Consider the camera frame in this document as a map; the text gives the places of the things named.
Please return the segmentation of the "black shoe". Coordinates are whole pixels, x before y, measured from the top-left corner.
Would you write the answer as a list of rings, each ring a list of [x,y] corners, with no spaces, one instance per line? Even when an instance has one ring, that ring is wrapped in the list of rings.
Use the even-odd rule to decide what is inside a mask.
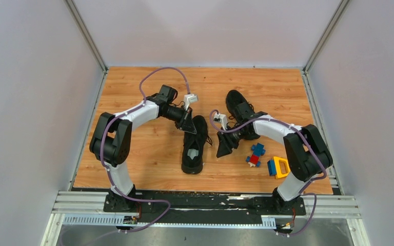
[[[229,128],[229,130],[238,128],[256,116],[253,105],[238,90],[230,90],[227,93],[226,107],[230,113],[229,119],[236,121],[235,125]],[[252,124],[244,126],[236,131],[236,133],[239,133],[245,140],[256,140],[260,138],[260,135],[255,132]]]
[[[204,145],[213,141],[208,134],[208,125],[202,115],[196,115],[192,122],[196,128],[196,134],[185,132],[182,152],[181,168],[185,174],[199,174],[204,166]]]

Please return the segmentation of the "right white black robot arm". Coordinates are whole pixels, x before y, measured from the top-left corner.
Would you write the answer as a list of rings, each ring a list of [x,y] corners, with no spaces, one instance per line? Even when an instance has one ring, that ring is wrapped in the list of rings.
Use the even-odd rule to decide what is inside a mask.
[[[239,142],[251,133],[265,136],[285,147],[290,173],[275,189],[273,209],[285,214],[293,207],[293,200],[314,181],[327,177],[333,165],[332,155],[315,125],[297,126],[277,120],[265,112],[253,113],[245,102],[237,106],[239,125],[227,126],[227,116],[217,109],[210,112],[210,123],[217,130],[217,157],[237,149]]]

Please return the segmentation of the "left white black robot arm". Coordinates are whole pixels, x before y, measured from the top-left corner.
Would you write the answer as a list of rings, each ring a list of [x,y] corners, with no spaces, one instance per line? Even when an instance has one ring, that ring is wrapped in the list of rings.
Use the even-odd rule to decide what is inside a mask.
[[[125,212],[132,211],[137,200],[131,194],[134,183],[126,164],[132,132],[149,121],[163,117],[173,121],[181,131],[197,133],[190,105],[198,101],[198,96],[188,93],[184,96],[183,106],[177,106],[173,104],[176,94],[176,89],[163,85],[159,93],[145,97],[135,107],[116,114],[104,112],[98,118],[89,150],[106,169],[111,191],[119,195],[116,203]]]

